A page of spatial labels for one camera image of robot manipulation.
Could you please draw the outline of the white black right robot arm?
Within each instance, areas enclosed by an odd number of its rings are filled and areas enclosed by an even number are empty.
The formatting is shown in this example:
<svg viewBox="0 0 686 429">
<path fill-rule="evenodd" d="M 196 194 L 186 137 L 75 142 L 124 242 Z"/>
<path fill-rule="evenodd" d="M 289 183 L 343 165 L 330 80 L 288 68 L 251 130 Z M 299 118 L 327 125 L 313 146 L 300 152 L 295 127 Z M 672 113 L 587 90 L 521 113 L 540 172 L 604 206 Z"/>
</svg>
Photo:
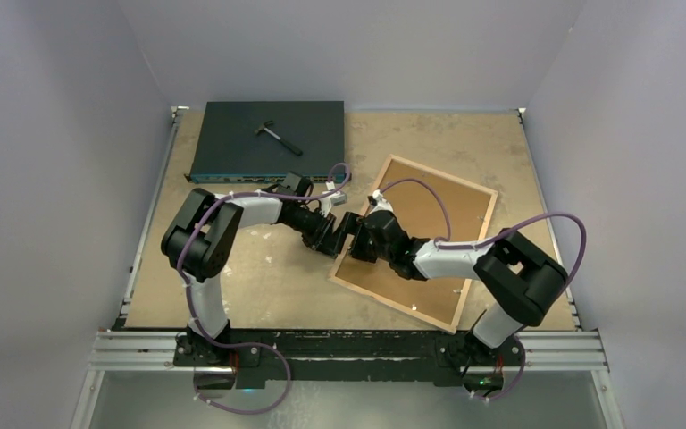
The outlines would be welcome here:
<svg viewBox="0 0 686 429">
<path fill-rule="evenodd" d="M 484 241 L 445 242 L 411 237 L 389 210 L 363 220 L 362 260 L 379 259 L 406 280 L 458 278 L 480 281 L 495 303 L 466 339 L 468 357 L 486 364 L 522 328 L 538 326 L 563 292 L 568 272 L 516 228 Z"/>
</svg>

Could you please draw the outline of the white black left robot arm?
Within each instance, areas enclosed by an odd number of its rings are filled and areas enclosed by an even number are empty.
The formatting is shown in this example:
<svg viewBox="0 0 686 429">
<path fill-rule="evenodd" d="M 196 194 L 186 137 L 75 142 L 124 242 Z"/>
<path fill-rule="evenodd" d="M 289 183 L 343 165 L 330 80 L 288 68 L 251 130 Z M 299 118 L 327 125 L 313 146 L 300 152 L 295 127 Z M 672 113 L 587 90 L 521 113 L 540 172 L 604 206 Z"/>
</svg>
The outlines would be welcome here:
<svg viewBox="0 0 686 429">
<path fill-rule="evenodd" d="M 161 242 L 162 253 L 183 280 L 189 317 L 188 333 L 198 339 L 196 354 L 218 366 L 230 356 L 230 341 L 222 333 L 229 319 L 222 304 L 221 273 L 228 263 L 238 231 L 280 224 L 300 234 L 303 244 L 329 257 L 337 256 L 348 235 L 356 234 L 358 214 L 337 218 L 331 209 L 345 198 L 327 182 L 311 195 L 311 180 L 295 172 L 280 183 L 248 192 L 214 194 L 192 189 Z"/>
</svg>

